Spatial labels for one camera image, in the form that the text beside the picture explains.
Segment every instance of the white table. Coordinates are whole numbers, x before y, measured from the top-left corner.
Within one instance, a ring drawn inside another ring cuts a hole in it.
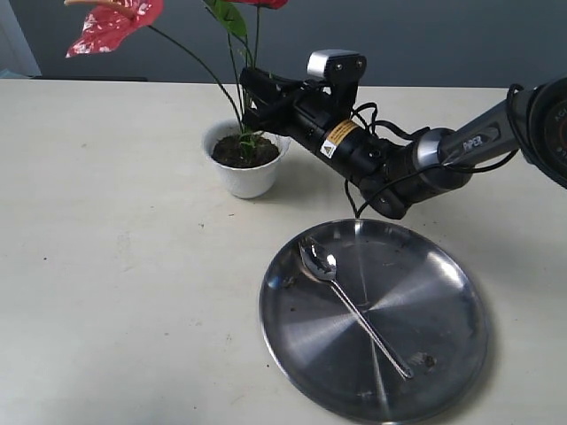
[[[504,94],[359,100],[414,130],[458,128]],[[284,243],[352,216],[342,180],[293,143],[266,196],[233,198],[200,150],[228,117],[215,86],[0,81],[1,424],[347,423],[280,373],[257,307]],[[479,390],[431,423],[564,423],[566,211],[518,156],[401,222],[474,274],[495,333]]]

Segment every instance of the soil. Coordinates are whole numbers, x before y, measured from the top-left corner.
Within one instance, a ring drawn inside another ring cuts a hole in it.
[[[250,158],[244,158],[237,135],[229,135],[221,139],[213,150],[213,159],[232,168],[254,168],[272,162],[280,154],[277,146],[267,138],[261,137],[256,142]]]

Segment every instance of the stainless steel plate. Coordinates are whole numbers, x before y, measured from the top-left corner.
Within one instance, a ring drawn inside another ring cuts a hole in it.
[[[337,257],[338,281],[414,369],[403,381],[325,284],[304,273],[298,241]],[[270,352],[318,405],[364,422],[410,422],[456,403],[486,356],[485,310],[469,277],[437,245],[377,220],[310,228],[271,262],[260,293]]]

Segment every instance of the metal spoon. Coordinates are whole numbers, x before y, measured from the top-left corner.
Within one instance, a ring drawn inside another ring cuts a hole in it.
[[[409,367],[400,355],[380,336],[374,326],[362,315],[360,310],[338,284],[337,260],[335,256],[310,236],[299,242],[299,253],[305,267],[316,279],[327,282],[330,285],[346,308],[354,315],[366,333],[369,334],[372,341],[374,341],[385,357],[390,360],[390,363],[392,363],[401,377],[404,379],[413,378],[414,372],[411,367]]]

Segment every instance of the red flower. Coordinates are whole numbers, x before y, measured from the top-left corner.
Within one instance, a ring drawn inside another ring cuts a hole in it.
[[[259,7],[268,7],[269,9],[279,9],[284,7],[288,0],[226,0],[230,3],[246,3]]]
[[[85,19],[82,35],[67,57],[113,51],[138,28],[151,25],[163,0],[65,0],[65,4],[96,4]]]

